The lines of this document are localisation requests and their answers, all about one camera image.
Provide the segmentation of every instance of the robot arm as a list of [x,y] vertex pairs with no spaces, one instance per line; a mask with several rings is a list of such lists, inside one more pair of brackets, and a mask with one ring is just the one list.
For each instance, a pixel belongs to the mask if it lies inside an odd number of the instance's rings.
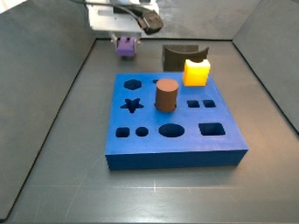
[[119,56],[135,56],[142,31],[151,35],[163,26],[156,0],[86,0],[95,32],[107,32]]

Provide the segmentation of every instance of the blue shape sorter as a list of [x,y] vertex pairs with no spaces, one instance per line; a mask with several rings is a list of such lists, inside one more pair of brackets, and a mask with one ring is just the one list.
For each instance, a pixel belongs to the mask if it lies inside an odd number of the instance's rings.
[[[176,109],[155,108],[156,81],[179,82]],[[183,73],[116,75],[107,164],[110,170],[238,165],[248,151],[215,82],[186,87]]]

